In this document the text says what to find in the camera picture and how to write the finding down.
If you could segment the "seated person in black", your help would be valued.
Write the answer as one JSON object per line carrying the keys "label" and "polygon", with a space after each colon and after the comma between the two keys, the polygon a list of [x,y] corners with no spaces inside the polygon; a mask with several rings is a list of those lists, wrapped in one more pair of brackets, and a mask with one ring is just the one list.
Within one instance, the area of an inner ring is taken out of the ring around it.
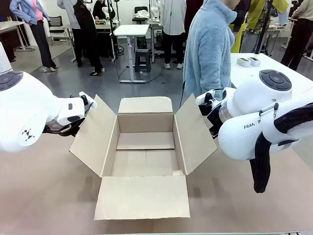
{"label": "seated person in black", "polygon": [[105,0],[97,0],[93,7],[93,16],[96,20],[105,20],[107,18],[106,13],[108,12]]}

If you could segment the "person in blue fleece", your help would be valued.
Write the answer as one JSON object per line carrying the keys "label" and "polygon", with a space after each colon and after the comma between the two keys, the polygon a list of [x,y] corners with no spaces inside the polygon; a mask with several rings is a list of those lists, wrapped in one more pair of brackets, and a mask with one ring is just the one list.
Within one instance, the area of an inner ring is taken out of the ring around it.
{"label": "person in blue fleece", "polygon": [[204,0],[195,14],[187,37],[183,80],[187,95],[199,96],[215,90],[222,99],[223,89],[231,87],[231,47],[235,42],[229,28],[240,0]]}

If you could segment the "person in yellow apron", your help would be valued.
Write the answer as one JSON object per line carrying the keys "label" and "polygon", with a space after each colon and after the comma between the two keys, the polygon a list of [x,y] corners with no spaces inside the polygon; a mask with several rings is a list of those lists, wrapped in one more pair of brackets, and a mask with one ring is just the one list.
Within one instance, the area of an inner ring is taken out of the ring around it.
{"label": "person in yellow apron", "polygon": [[237,13],[236,19],[229,25],[231,31],[235,36],[235,42],[231,48],[231,53],[239,53],[242,32],[245,26],[245,17],[249,9],[249,0],[240,0],[234,11]]}

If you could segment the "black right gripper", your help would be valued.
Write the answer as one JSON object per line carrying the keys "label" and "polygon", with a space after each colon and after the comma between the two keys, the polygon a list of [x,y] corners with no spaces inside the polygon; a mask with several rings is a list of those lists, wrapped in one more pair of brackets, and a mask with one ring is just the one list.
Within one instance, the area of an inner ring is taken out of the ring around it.
{"label": "black right gripper", "polygon": [[209,131],[214,139],[218,136],[219,129],[222,126],[222,121],[219,117],[220,108],[221,102],[216,99],[210,99],[199,105],[201,114],[206,116],[206,119],[212,124]]}

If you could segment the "person in black apron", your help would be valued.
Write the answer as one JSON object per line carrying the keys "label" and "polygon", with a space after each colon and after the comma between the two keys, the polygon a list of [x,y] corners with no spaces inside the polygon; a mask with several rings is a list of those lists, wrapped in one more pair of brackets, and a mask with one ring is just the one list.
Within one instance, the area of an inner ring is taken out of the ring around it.
{"label": "person in black apron", "polygon": [[57,5],[67,13],[74,37],[74,52],[77,66],[81,67],[82,53],[86,50],[87,57],[94,70],[90,76],[100,76],[103,66],[96,48],[97,31],[93,16],[84,0],[57,0]]}

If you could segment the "office chair with cloth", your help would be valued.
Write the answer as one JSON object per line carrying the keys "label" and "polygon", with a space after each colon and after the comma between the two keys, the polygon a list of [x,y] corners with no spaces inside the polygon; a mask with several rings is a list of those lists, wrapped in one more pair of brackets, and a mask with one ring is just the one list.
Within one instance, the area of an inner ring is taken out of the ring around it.
{"label": "office chair with cloth", "polygon": [[135,22],[136,24],[143,24],[149,19],[149,16],[148,7],[136,6],[134,8],[132,22]]}

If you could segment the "person in blue pink shirt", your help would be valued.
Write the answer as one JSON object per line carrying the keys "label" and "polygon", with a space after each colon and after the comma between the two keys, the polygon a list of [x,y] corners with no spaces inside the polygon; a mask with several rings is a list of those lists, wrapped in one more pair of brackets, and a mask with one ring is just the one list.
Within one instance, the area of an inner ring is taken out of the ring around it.
{"label": "person in blue pink shirt", "polygon": [[10,1],[11,12],[22,19],[30,26],[34,39],[40,51],[41,61],[43,67],[51,72],[57,70],[56,64],[53,62],[49,44],[47,42],[44,18],[50,23],[50,19],[47,13],[42,8],[38,0],[11,0]]}

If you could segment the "brown cardboard box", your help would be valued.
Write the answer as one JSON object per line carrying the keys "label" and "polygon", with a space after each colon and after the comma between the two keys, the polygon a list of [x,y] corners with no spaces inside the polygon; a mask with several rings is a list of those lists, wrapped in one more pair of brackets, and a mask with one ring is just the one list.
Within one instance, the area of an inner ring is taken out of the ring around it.
{"label": "brown cardboard box", "polygon": [[188,218],[186,177],[217,150],[193,95],[173,112],[164,96],[98,96],[69,151],[101,178],[94,218]]}

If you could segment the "black mesh office chair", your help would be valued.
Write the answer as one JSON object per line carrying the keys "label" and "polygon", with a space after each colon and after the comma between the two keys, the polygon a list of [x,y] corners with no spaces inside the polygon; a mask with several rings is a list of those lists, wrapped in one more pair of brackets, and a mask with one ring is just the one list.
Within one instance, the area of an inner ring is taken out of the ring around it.
{"label": "black mesh office chair", "polygon": [[62,41],[69,43],[69,39],[65,29],[63,28],[62,16],[49,17],[48,22],[51,43]]}

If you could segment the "person in beige top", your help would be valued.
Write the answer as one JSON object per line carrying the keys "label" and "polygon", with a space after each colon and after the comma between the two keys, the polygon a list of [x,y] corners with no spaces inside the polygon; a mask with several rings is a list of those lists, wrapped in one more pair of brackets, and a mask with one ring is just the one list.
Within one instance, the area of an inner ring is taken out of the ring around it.
{"label": "person in beige top", "polygon": [[303,0],[291,18],[297,18],[297,21],[281,64],[296,71],[313,33],[313,0]]}

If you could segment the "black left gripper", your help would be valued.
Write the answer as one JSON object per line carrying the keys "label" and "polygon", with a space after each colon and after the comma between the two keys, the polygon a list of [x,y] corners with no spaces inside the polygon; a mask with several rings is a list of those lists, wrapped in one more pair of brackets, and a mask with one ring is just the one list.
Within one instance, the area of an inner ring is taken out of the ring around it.
{"label": "black left gripper", "polygon": [[84,122],[84,120],[85,119],[82,118],[65,126],[60,125],[55,120],[52,120],[45,125],[43,134],[56,134],[62,137],[75,137],[80,129],[80,125]]}

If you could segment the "black tripod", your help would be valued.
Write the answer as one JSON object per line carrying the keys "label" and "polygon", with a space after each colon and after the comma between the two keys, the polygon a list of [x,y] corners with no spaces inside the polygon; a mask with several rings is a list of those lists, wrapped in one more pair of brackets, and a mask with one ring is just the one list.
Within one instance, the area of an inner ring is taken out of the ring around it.
{"label": "black tripod", "polygon": [[265,19],[263,21],[262,31],[259,34],[259,37],[258,37],[258,40],[257,40],[257,46],[256,46],[255,52],[254,52],[255,54],[259,54],[260,53],[260,48],[261,48],[261,44],[262,44],[262,41],[263,41],[263,37],[265,35],[266,28],[267,28],[267,25],[268,25],[268,22],[269,22],[269,17],[270,17],[270,12],[271,12],[271,8],[272,8],[272,3],[273,3],[273,0],[269,0],[268,3],[267,3],[266,16],[265,16]]}

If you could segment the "grey table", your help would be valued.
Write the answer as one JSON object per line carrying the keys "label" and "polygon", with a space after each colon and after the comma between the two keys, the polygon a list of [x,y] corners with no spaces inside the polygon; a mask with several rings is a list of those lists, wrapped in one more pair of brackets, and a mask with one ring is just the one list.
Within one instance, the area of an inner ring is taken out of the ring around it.
{"label": "grey table", "polygon": [[25,36],[23,35],[21,25],[24,25],[24,22],[20,21],[5,21],[0,22],[0,35],[10,32],[16,31],[18,35],[18,39],[20,41],[21,46],[16,49],[16,51],[24,51],[24,52],[32,52],[35,49],[28,44],[25,46],[24,43],[27,43]]}

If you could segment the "black stand pole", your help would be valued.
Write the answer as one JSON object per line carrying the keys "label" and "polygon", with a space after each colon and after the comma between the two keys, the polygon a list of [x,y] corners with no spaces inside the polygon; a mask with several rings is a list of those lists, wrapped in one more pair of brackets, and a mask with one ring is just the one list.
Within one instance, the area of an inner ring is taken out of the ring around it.
{"label": "black stand pole", "polygon": [[108,13],[109,13],[109,21],[110,21],[110,27],[111,27],[111,43],[112,43],[112,62],[115,62],[115,60],[118,58],[117,55],[117,48],[114,43],[115,35],[114,35],[114,29],[113,29],[113,18],[112,18],[112,7],[110,5],[110,0],[107,0],[107,7],[108,7]]}

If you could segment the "person in yellow jacket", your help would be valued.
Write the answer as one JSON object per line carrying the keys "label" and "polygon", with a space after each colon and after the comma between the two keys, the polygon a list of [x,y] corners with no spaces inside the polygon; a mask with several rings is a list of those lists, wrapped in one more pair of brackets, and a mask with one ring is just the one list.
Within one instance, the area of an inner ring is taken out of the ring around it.
{"label": "person in yellow jacket", "polygon": [[[240,50],[241,53],[255,52],[257,40],[262,31],[263,21],[266,16],[268,1],[269,0],[251,0],[251,5],[247,13],[247,27]],[[283,15],[287,18],[288,6],[287,0],[273,0],[270,15],[272,11],[276,10],[278,15]]]}

